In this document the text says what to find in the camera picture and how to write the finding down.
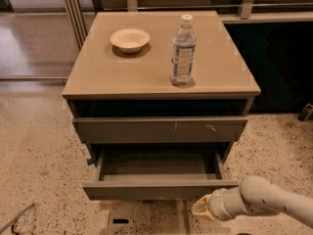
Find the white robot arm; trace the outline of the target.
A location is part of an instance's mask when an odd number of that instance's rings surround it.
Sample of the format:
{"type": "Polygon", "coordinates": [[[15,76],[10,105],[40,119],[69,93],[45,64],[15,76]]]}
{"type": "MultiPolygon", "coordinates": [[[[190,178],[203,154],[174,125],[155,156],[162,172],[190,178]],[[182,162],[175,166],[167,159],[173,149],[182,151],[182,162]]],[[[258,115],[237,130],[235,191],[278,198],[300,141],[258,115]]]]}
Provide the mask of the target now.
{"type": "Polygon", "coordinates": [[[227,221],[239,215],[260,216],[282,212],[313,227],[313,199],[286,191],[260,176],[249,176],[237,187],[217,189],[192,206],[196,216],[227,221]]]}

